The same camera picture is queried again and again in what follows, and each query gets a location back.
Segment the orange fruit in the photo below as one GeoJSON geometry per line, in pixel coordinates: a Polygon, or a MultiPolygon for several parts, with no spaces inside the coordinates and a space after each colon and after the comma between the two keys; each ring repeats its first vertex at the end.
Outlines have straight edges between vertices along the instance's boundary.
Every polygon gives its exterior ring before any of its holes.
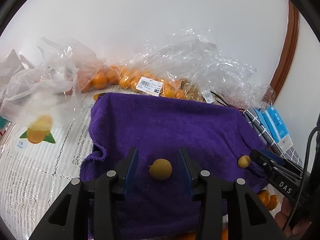
{"type": "Polygon", "coordinates": [[[123,76],[122,78],[120,78],[119,80],[119,86],[122,89],[127,89],[130,86],[131,80],[128,76],[123,76]]]}
{"type": "Polygon", "coordinates": [[[122,89],[127,89],[130,86],[130,83],[132,81],[132,73],[128,70],[121,71],[120,79],[119,79],[119,86],[122,89]]]}
{"type": "Polygon", "coordinates": [[[163,96],[163,97],[166,97],[166,98],[174,98],[175,91],[169,85],[164,84],[163,85],[163,91],[162,91],[162,93],[160,95],[163,96]]]}
{"type": "Polygon", "coordinates": [[[119,78],[130,73],[125,67],[119,67],[116,71],[119,73],[119,78]]]}
{"type": "Polygon", "coordinates": [[[221,240],[228,240],[228,228],[222,230],[221,240]]]}
{"type": "Polygon", "coordinates": [[[195,240],[196,233],[186,233],[176,237],[176,240],[195,240]]]}
{"type": "Polygon", "coordinates": [[[105,70],[105,75],[108,80],[108,82],[111,85],[117,85],[118,84],[118,74],[113,68],[108,68],[105,70]]]}
{"type": "Polygon", "coordinates": [[[81,93],[87,92],[91,88],[91,82],[89,82],[82,90],[81,93]]]}
{"type": "Polygon", "coordinates": [[[266,205],[266,208],[271,211],[274,210],[279,204],[279,197],[277,195],[271,195],[270,201],[268,205],[266,205]]]}
{"type": "Polygon", "coordinates": [[[181,89],[179,89],[176,93],[176,98],[178,99],[184,99],[184,93],[181,89]]]}
{"type": "Polygon", "coordinates": [[[102,71],[99,71],[93,76],[91,84],[95,89],[104,89],[108,84],[108,79],[102,71]]]}
{"type": "Polygon", "coordinates": [[[150,71],[145,71],[141,74],[141,76],[146,77],[146,78],[152,78],[154,79],[154,76],[152,75],[152,73],[150,71]]]}
{"type": "Polygon", "coordinates": [[[95,95],[93,96],[93,100],[94,100],[94,101],[97,101],[99,95],[100,95],[100,94],[95,94],[95,95]]]}
{"type": "Polygon", "coordinates": [[[270,202],[270,193],[269,193],[269,191],[264,189],[264,190],[260,191],[257,194],[257,196],[265,206],[267,206],[269,204],[269,202],[270,202]]]}
{"type": "Polygon", "coordinates": [[[44,140],[44,138],[50,133],[50,130],[41,131],[41,130],[33,130],[27,129],[27,138],[30,143],[37,144],[44,140]]]}
{"type": "Polygon", "coordinates": [[[180,80],[175,80],[175,81],[168,81],[167,84],[174,88],[175,90],[180,89],[181,88],[181,81],[180,80]]]}
{"type": "Polygon", "coordinates": [[[137,84],[138,84],[138,82],[139,82],[139,80],[140,80],[140,78],[141,78],[141,76],[136,76],[135,78],[133,78],[133,80],[132,80],[132,82],[131,82],[131,84],[130,84],[130,87],[131,87],[131,89],[134,91],[134,92],[139,92],[139,90],[137,90],[137,84]]]}
{"type": "Polygon", "coordinates": [[[110,66],[110,68],[112,68],[113,70],[115,70],[118,75],[121,73],[121,71],[123,72],[124,70],[126,70],[125,65],[124,65],[124,66],[112,65],[112,66],[110,66]]]}

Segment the clear plastic wrap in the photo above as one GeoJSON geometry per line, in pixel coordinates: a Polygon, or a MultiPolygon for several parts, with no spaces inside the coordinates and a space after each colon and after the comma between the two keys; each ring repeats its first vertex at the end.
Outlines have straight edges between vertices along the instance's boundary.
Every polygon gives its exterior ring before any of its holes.
{"type": "Polygon", "coordinates": [[[41,38],[37,43],[44,61],[53,69],[65,71],[66,62],[74,66],[82,93],[104,89],[107,85],[118,84],[115,68],[105,65],[105,59],[98,59],[95,52],[75,39],[61,39],[58,42],[41,38]]]}
{"type": "Polygon", "coordinates": [[[202,66],[204,54],[220,54],[217,47],[208,42],[212,39],[210,34],[209,29],[190,29],[147,44],[147,52],[130,62],[140,70],[136,72],[139,75],[132,78],[131,88],[141,92],[138,82],[141,77],[147,77],[163,84],[159,96],[184,99],[182,87],[187,77],[192,77],[197,71],[205,71],[202,66]]]}
{"type": "Polygon", "coordinates": [[[23,69],[24,67],[14,49],[0,63],[0,106],[7,91],[10,78],[23,69]]]}
{"type": "Polygon", "coordinates": [[[182,30],[151,39],[144,47],[144,52],[118,67],[119,85],[123,89],[130,87],[135,92],[210,103],[215,101],[212,91],[229,105],[243,109],[265,109],[273,102],[272,88],[250,84],[255,69],[223,57],[209,29],[182,30]],[[147,78],[143,79],[144,84],[161,82],[161,91],[154,94],[145,86],[141,89],[142,77],[147,78]]]}
{"type": "Polygon", "coordinates": [[[39,143],[51,129],[71,124],[82,114],[80,88],[70,68],[58,72],[42,64],[12,76],[1,116],[28,127],[30,142],[39,143]]]}
{"type": "Polygon", "coordinates": [[[275,94],[268,84],[250,84],[250,77],[255,71],[241,61],[217,57],[211,64],[211,89],[231,106],[266,109],[273,103],[275,94]]]}

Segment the blue tissue pack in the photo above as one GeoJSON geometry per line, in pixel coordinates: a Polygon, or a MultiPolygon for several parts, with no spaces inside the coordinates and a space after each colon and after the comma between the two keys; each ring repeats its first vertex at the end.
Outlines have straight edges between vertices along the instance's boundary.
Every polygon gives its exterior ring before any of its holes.
{"type": "Polygon", "coordinates": [[[290,135],[289,130],[284,124],[278,111],[273,107],[269,106],[265,112],[262,113],[263,118],[268,125],[269,131],[273,139],[278,143],[287,134],[290,135]]]}

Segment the human hand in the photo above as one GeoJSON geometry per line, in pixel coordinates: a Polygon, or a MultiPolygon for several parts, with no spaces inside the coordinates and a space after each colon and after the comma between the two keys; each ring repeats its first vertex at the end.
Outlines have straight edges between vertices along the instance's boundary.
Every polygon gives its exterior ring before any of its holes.
{"type": "MultiPolygon", "coordinates": [[[[281,205],[281,211],[278,212],[275,215],[275,221],[279,225],[279,227],[282,229],[285,222],[287,221],[289,214],[291,212],[292,206],[290,205],[290,202],[287,198],[284,198],[281,205]]],[[[285,237],[289,237],[292,235],[297,235],[297,238],[295,240],[300,239],[303,234],[307,231],[308,227],[310,226],[311,222],[308,219],[302,219],[300,222],[291,230],[291,228],[288,226],[286,230],[284,231],[285,237]]]]}

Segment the white plastic bag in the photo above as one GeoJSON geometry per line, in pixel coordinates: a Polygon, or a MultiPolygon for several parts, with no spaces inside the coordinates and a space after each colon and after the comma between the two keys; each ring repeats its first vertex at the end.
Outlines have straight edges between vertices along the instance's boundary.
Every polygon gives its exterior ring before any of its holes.
{"type": "Polygon", "coordinates": [[[256,71],[242,61],[217,57],[210,63],[211,91],[237,108],[267,109],[275,93],[269,84],[253,85],[249,78],[256,71]]]}
{"type": "Polygon", "coordinates": [[[118,84],[118,73],[104,64],[106,59],[97,58],[92,49],[75,39],[53,42],[43,37],[39,39],[37,46],[44,61],[53,69],[63,72],[66,65],[72,64],[74,68],[69,71],[76,72],[82,93],[118,84]]]}
{"type": "Polygon", "coordinates": [[[82,105],[71,68],[68,65],[58,72],[42,64],[12,76],[1,116],[28,127],[32,143],[39,143],[51,129],[73,123],[82,114],[82,105]]]}
{"type": "Polygon", "coordinates": [[[7,91],[10,78],[23,69],[24,67],[14,49],[0,63],[0,105],[7,91]]]}

